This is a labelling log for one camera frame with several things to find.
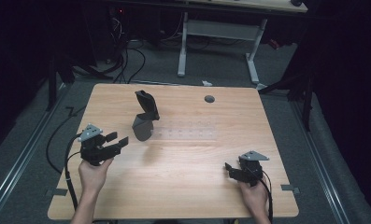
gray carpet floor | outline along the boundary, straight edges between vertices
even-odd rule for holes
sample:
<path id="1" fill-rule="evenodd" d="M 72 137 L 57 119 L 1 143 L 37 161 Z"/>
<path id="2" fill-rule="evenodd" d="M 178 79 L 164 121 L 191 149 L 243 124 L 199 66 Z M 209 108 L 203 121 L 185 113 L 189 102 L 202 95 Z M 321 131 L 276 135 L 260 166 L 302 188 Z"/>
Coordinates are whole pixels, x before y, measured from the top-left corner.
<path id="1" fill-rule="evenodd" d="M 131 46 L 133 48 L 142 46 L 138 50 L 144 53 L 146 61 L 133 81 L 201 86 L 202 81 L 206 80 L 213 86 L 255 88 L 256 85 L 250 82 L 244 53 L 241 52 L 247 51 L 245 47 L 247 44 L 242 42 L 231 48 L 215 44 L 203 50 L 196 49 L 203 44 L 190 46 L 186 77 L 177 77 L 179 46 L 161 45 L 155 48 L 148 43 L 134 42 Z M 281 49 L 271 49 L 269 46 L 261 45 L 255 58 L 261 83 L 270 85 L 279 81 L 295 50 L 295 45 Z M 137 51 L 129 49 L 128 52 L 129 63 L 124 73 L 127 78 L 143 63 L 142 56 Z M 106 67 L 107 65 L 103 63 L 99 65 L 99 69 Z M 60 91 L 62 100 L 51 114 L 44 131 L 39 133 L 40 137 L 35 144 L 31 159 L 26 162 L 25 169 L 19 174 L 20 178 L 15 181 L 16 185 L 0 207 L 0 223 L 68 223 L 68 221 L 50 220 L 47 216 L 51 201 L 50 191 L 55 189 L 60 176 L 47 163 L 46 147 L 56 128 L 68 118 L 68 107 L 74 107 L 75 111 L 85 106 L 93 85 L 101 82 L 107 81 L 77 76 L 74 84 L 66 85 Z M 305 130 L 299 125 L 299 118 L 293 109 L 302 102 L 288 102 L 285 93 L 286 91 L 272 91 L 261 95 L 261 98 L 287 175 L 290 182 L 299 189 L 294 197 L 300 212 L 297 217 L 275 218 L 274 222 L 337 223 L 335 213 L 317 175 L 309 142 L 305 138 Z M 34 101 L 18 116 L 15 127 L 0 146 L 0 186 L 23 152 L 38 122 L 46 116 L 47 99 L 48 85 L 45 84 Z M 68 136 L 76 133 L 81 118 L 82 112 L 64 124 L 52 138 L 50 157 L 57 167 L 64 167 L 64 149 Z M 310 127 L 311 132 L 307 134 L 311 135 L 321 153 L 337 195 L 346 210 L 349 223 L 371 223 L 371 209 L 364 201 L 363 194 L 337 150 L 316 97 L 313 98 Z M 119 220 L 118 223 L 151 223 L 152 221 Z M 220 219 L 186 219 L 180 220 L 180 223 L 223 222 Z M 253 220 L 245 218 L 241 219 L 240 223 L 253 223 Z"/>

person's left hand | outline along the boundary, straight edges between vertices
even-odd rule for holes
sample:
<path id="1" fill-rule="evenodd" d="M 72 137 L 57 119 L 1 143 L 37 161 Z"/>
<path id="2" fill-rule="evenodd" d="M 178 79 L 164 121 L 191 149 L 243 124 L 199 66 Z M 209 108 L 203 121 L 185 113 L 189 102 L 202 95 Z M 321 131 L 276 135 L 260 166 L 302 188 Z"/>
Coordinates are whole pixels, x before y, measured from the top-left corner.
<path id="1" fill-rule="evenodd" d="M 104 161 L 100 166 L 90 165 L 87 161 L 82 161 L 78 170 L 83 193 L 98 194 L 106 183 L 107 170 L 113 158 Z"/>

table top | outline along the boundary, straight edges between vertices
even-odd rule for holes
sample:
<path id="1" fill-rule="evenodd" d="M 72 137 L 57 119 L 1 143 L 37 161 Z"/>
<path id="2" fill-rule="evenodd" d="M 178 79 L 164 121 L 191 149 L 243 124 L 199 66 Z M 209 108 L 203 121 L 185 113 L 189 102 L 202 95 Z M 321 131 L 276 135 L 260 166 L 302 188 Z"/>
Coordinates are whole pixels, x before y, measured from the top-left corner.
<path id="1" fill-rule="evenodd" d="M 287 12 L 307 12 L 302 3 L 300 7 L 291 4 L 290 0 L 184 0 L 190 3 L 217 4 L 231 7 L 253 7 L 259 9 L 279 10 Z"/>
<path id="2" fill-rule="evenodd" d="M 141 90 L 154 97 L 160 115 L 145 142 L 132 129 L 136 115 L 144 113 L 135 94 Z M 207 103 L 207 95 L 215 101 Z M 274 217 L 298 214 L 293 193 L 281 189 L 290 183 L 255 89 L 97 84 L 78 133 L 88 123 L 103 129 L 103 135 L 129 137 L 109 167 L 94 218 L 250 217 L 224 164 L 239 168 L 238 156 L 251 150 L 270 159 L 261 165 L 272 181 Z M 79 149 L 76 141 L 71 154 Z M 75 156 L 68 164 L 78 197 L 80 162 Z M 67 189 L 64 175 L 57 189 Z M 53 197 L 51 219 L 70 219 L 73 213 L 69 193 Z"/>

light wood surface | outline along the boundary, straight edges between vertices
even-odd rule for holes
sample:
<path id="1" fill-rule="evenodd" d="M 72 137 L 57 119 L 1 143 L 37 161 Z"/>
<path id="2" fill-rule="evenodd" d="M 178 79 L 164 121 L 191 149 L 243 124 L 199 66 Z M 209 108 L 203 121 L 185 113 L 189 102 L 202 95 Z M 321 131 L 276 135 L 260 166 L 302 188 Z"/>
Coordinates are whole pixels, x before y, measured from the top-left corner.
<path id="1" fill-rule="evenodd" d="M 290 0 L 184 0 L 190 3 L 219 4 L 233 7 L 254 7 L 259 9 L 279 10 L 287 12 L 307 12 L 307 7 L 302 4 L 295 7 Z"/>
<path id="2" fill-rule="evenodd" d="M 161 119 L 154 121 L 155 128 L 168 120 L 207 119 L 215 135 L 193 140 L 159 140 L 155 136 L 139 142 L 132 124 L 136 114 L 143 113 L 135 95 L 141 90 L 156 101 Z M 206 95 L 214 96 L 215 102 L 205 102 Z M 78 133 L 88 123 L 103 129 L 103 135 L 118 132 L 119 139 L 129 136 L 129 145 L 108 170 L 95 218 L 250 217 L 239 186 L 224 169 L 226 162 L 238 168 L 238 156 L 250 150 L 270 158 L 261 165 L 272 180 L 274 217 L 298 214 L 293 193 L 281 190 L 280 185 L 289 180 L 255 89 L 97 84 Z M 71 153 L 79 149 L 80 143 L 75 142 Z M 69 162 L 78 197 L 80 161 L 80 156 L 75 156 Z M 64 175 L 57 188 L 67 189 Z M 53 197 L 51 219 L 70 219 L 73 213 L 69 193 Z"/>

human hand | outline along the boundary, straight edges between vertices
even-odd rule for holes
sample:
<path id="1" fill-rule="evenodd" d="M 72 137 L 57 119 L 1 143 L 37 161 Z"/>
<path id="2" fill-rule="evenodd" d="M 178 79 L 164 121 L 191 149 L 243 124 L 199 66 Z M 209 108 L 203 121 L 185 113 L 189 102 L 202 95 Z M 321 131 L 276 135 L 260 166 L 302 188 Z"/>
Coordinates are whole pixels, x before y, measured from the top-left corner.
<path id="1" fill-rule="evenodd" d="M 82 194 L 98 194 L 106 183 L 107 170 L 113 158 L 104 161 L 99 166 L 90 165 L 87 161 L 82 161 L 78 168 L 80 182 L 83 188 Z"/>
<path id="2" fill-rule="evenodd" d="M 266 212 L 267 191 L 261 181 L 258 181 L 255 186 L 250 187 L 250 184 L 237 181 L 243 194 L 243 201 L 247 208 L 255 218 L 257 223 L 270 223 Z"/>

